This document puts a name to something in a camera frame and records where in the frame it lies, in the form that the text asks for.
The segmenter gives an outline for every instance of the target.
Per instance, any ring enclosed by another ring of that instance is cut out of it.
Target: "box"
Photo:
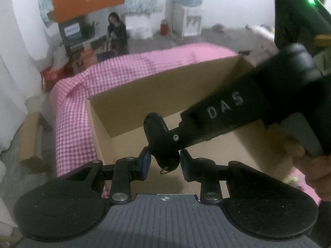
[[[42,135],[43,131],[51,130],[51,125],[40,112],[28,114],[20,128],[20,162],[33,173],[49,170],[42,157]]]
[[[122,157],[137,157],[148,145],[142,128],[148,113],[159,113],[173,129],[181,120],[181,111],[253,69],[243,57],[229,57],[161,72],[90,97],[88,119],[99,159],[114,164]],[[262,121],[256,121],[188,151],[193,158],[206,157],[221,165],[241,161],[281,179],[291,167],[283,149],[284,137],[277,124],[266,130]],[[185,182],[180,167],[167,175],[160,175],[160,170],[153,158],[147,180],[131,183],[133,194],[199,195],[200,184]]]
[[[52,67],[48,67],[41,73],[41,88],[44,91],[50,91],[55,84],[64,78],[73,76],[73,69],[71,64],[67,63],[64,67],[58,70],[52,70]]]

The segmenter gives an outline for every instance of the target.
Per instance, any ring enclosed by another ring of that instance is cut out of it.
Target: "human hand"
[[[294,166],[306,176],[306,184],[325,201],[331,201],[331,155],[312,157],[305,154],[303,146],[293,138],[284,144]]]

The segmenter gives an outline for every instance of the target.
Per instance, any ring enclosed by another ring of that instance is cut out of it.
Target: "metal screw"
[[[125,201],[129,196],[125,193],[115,193],[112,195],[112,199],[115,201]]]
[[[214,201],[214,200],[218,200],[218,199],[220,199],[221,196],[218,195],[217,193],[209,192],[209,193],[204,194],[204,198],[205,198],[206,200],[212,200],[212,201]]]

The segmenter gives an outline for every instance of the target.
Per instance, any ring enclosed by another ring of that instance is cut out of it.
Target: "gray textured base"
[[[236,229],[216,206],[200,204],[194,195],[137,195],[114,206],[92,231],[74,240],[42,243],[23,239],[17,248],[110,247],[252,247],[317,248],[307,237],[276,242]]]

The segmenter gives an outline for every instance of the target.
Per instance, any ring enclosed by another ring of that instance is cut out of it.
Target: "pink gingham cloth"
[[[59,81],[50,94],[56,113],[57,176],[97,159],[87,120],[88,97],[162,71],[234,55],[235,52],[212,44],[189,44],[108,59]]]
[[[316,204],[319,205],[321,203],[321,199],[316,194],[315,190],[306,184],[305,175],[297,168],[293,167],[290,173],[290,178],[293,177],[298,179],[298,185],[301,187],[301,190],[308,194],[316,202]]]

